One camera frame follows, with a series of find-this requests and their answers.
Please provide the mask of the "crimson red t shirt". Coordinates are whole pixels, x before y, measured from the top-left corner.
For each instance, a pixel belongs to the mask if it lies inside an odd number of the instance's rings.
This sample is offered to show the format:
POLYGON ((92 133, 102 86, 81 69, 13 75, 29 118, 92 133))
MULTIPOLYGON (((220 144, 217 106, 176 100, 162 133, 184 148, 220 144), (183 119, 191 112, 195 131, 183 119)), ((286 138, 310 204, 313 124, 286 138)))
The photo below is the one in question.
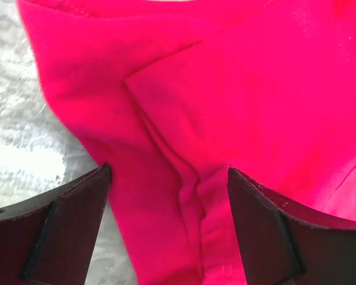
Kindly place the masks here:
POLYGON ((356 1, 18 1, 139 284, 244 284, 235 167, 356 220, 356 1))

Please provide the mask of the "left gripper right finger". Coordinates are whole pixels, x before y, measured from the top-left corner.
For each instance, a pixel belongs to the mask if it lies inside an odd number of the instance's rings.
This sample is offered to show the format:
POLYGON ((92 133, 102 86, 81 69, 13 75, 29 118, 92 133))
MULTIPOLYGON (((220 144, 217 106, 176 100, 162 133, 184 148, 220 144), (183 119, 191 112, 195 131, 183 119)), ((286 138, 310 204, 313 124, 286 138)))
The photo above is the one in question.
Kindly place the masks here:
POLYGON ((248 284, 356 285, 356 221, 300 204, 235 168, 227 188, 248 284))

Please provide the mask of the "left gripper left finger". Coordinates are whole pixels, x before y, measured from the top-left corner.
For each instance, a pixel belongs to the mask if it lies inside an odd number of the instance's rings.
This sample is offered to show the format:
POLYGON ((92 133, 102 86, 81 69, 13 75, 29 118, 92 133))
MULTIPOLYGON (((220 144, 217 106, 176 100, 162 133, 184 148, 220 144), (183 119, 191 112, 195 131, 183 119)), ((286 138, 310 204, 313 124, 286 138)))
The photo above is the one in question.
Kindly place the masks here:
POLYGON ((0 284, 84 284, 111 180, 104 164, 0 208, 0 284))

